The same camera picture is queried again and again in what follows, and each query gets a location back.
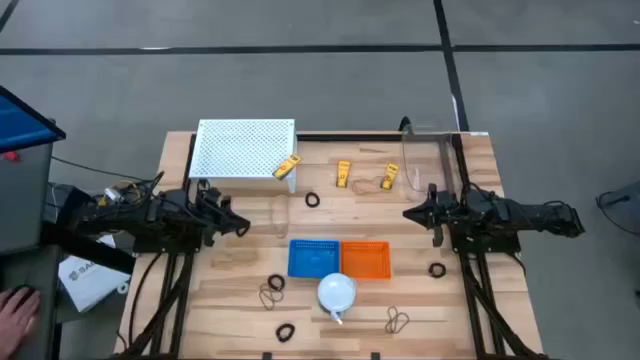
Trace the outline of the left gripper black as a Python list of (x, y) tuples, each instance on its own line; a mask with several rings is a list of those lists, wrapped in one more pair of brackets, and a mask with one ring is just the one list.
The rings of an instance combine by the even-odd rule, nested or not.
[(242, 230), (249, 227), (249, 220), (231, 210), (231, 197), (222, 196), (221, 199), (209, 195), (199, 198), (200, 210), (208, 222), (203, 233), (203, 244), (214, 245), (216, 233), (225, 235), (234, 230)]

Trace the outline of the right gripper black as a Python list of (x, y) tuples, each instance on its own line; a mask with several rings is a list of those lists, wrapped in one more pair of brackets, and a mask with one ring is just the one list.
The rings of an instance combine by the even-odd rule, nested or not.
[(403, 216), (428, 230), (433, 231), (433, 246), (441, 247), (444, 241), (442, 225), (448, 223), (450, 213), (458, 206), (457, 195), (449, 191), (439, 191), (430, 183), (427, 199), (420, 205), (403, 211)]

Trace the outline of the clear plastic bin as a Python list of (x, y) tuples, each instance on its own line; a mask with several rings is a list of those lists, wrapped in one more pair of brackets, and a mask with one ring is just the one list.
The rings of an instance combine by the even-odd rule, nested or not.
[(439, 191), (460, 192), (453, 135), (435, 125), (412, 121), (401, 132), (401, 170), (409, 200), (424, 201), (430, 183), (436, 184)]

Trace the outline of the orange plastic basket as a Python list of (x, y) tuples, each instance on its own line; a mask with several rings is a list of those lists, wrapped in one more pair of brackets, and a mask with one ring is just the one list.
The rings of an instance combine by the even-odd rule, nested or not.
[(391, 278), (388, 242), (343, 241), (340, 270), (343, 274), (364, 280)]

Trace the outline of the thin tan rubber band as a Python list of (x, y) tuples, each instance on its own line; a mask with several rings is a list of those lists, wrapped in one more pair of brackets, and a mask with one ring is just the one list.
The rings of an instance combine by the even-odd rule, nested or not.
[(377, 194), (383, 192), (382, 177), (356, 179), (351, 182), (351, 190), (356, 195)]

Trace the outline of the thin dark rubber band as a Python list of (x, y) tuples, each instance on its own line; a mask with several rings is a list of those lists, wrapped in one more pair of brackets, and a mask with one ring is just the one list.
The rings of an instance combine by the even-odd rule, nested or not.
[(411, 321), (407, 313), (399, 311), (395, 306), (390, 306), (387, 309), (387, 315), (389, 319), (385, 324), (385, 332), (389, 334), (400, 333)]
[(260, 285), (258, 297), (263, 307), (272, 311), (276, 304), (283, 300), (284, 294), (281, 290), (274, 290), (269, 284), (263, 283)]

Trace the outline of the blue plastic basket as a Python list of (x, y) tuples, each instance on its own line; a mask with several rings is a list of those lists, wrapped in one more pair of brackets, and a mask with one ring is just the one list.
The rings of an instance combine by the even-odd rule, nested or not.
[(322, 279), (340, 272), (340, 242), (293, 239), (289, 243), (287, 275)]

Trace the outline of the dark side desk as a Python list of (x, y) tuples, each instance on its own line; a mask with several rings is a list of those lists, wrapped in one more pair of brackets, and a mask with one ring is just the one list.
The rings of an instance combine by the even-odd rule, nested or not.
[(12, 360), (58, 360), (60, 326), (57, 324), (57, 246), (0, 256), (0, 291), (28, 285), (40, 292), (40, 306), (33, 332), (22, 342)]

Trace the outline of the white perforated metal shelf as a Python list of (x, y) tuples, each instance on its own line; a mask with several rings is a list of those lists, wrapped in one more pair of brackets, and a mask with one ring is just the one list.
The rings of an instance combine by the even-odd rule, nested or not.
[(274, 172), (298, 152), (293, 119), (202, 119), (189, 168), (192, 180), (215, 186), (296, 191), (296, 171)]

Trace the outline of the white paper booklet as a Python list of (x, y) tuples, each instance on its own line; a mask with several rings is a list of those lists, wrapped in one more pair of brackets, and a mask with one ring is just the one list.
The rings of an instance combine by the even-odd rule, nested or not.
[(129, 274), (75, 256), (59, 264), (58, 277), (80, 313), (93, 308), (131, 278)]

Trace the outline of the black electronics box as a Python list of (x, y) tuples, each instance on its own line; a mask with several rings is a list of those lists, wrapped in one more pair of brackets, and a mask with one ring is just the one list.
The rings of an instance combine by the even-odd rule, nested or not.
[(44, 220), (61, 226), (70, 225), (90, 200), (89, 194), (75, 186), (49, 183), (44, 202)]

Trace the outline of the black chair base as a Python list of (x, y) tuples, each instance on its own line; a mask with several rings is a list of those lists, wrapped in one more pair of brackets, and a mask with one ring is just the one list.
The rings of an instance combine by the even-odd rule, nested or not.
[(602, 215), (625, 233), (640, 237), (640, 180), (595, 199)]

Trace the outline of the grey metal cabinet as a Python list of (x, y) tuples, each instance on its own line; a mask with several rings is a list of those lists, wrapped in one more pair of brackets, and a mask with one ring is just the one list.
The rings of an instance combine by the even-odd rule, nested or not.
[(52, 147), (20, 150), (17, 162), (0, 155), (0, 255), (39, 245)]

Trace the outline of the person's hand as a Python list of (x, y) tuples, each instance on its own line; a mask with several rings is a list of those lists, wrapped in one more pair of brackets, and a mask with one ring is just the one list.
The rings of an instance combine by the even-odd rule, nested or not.
[(19, 301), (11, 298), (13, 289), (0, 293), (0, 360), (9, 360), (31, 332), (40, 304), (38, 291), (28, 300)]

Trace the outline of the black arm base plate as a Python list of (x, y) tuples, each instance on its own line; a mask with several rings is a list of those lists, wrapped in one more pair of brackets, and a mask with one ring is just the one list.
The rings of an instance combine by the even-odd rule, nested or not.
[(134, 253), (193, 253), (201, 247), (199, 233), (181, 233), (178, 235), (145, 235), (137, 237), (132, 251)]
[(475, 253), (482, 250), (486, 253), (519, 253), (521, 245), (516, 234), (479, 234), (465, 235), (460, 232), (451, 234), (452, 248), (455, 252)]

